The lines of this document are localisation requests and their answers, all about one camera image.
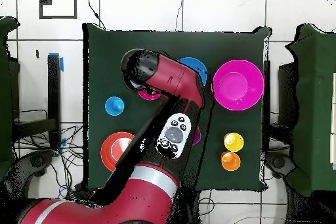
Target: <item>blue bowl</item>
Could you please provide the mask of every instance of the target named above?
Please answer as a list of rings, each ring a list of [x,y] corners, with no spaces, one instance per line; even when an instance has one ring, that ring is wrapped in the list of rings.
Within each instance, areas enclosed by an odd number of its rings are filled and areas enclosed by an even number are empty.
[[[181,58],[179,62],[198,72],[199,76],[201,77],[203,86],[205,86],[205,84],[207,83],[207,68],[200,60],[192,57],[185,57]]]

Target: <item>green panel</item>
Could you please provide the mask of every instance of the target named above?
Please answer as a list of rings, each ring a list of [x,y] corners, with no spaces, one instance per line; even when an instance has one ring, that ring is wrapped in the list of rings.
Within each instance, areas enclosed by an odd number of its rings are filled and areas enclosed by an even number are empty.
[[[7,33],[17,27],[18,23],[13,18],[0,18],[0,42],[2,44],[0,47],[0,180],[15,161],[12,151],[12,87],[5,40]]]
[[[244,59],[263,71],[264,39],[268,28],[252,33],[191,33],[191,32],[107,32],[88,24],[89,32],[89,188],[101,187],[110,172],[100,159],[100,147],[105,138],[116,131],[134,135],[154,113],[161,99],[145,101],[123,84],[120,71],[122,56],[130,49],[141,48],[165,51],[175,59],[192,56],[201,60],[210,74],[225,62]],[[205,108],[201,111],[199,128],[202,140],[193,147],[184,184],[195,179],[200,164],[203,138],[212,104],[210,81],[205,86]],[[110,116],[104,109],[108,97],[124,100],[125,109],[120,116]],[[261,101],[242,112],[224,109],[218,103],[212,124],[197,189],[249,189],[263,190],[259,181],[261,151]],[[238,154],[241,167],[227,172],[221,167],[221,153],[225,151],[223,138],[230,131],[243,135],[245,146]]]
[[[298,193],[309,196],[314,190],[336,190],[336,171],[330,164],[336,35],[319,32],[310,24],[299,31],[298,41],[290,45],[299,64],[300,116],[293,132],[298,169],[287,179]]]

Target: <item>blue cup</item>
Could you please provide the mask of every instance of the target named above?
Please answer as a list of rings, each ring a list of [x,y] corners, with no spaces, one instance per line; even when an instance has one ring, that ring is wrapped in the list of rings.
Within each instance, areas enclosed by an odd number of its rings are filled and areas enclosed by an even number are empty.
[[[110,97],[105,102],[105,110],[111,116],[118,116],[120,115],[125,108],[125,103],[119,97]]]

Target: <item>chair wheel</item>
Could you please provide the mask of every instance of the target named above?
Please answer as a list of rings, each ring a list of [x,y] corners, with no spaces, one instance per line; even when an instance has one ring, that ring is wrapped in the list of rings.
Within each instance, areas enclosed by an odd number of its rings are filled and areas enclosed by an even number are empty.
[[[46,174],[47,172],[47,169],[42,169],[41,171],[38,171],[36,174],[35,174],[35,177],[42,177],[44,174]]]
[[[272,176],[274,177],[274,178],[276,178],[276,179],[281,179],[282,178],[282,175],[281,174],[279,174],[279,173],[276,173],[276,172],[272,172]]]

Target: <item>magenta cup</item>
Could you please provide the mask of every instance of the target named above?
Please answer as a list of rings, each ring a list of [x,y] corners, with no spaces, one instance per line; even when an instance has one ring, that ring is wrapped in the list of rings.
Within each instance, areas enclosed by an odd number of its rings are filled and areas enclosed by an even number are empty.
[[[160,94],[155,94],[155,95],[149,95],[146,91],[139,91],[138,94],[145,100],[147,101],[154,101],[158,99],[161,95]]]
[[[195,146],[200,141],[201,141],[201,131],[200,131],[200,128],[197,127],[196,132],[195,132],[195,136],[194,136],[194,140],[192,141],[192,146]]]

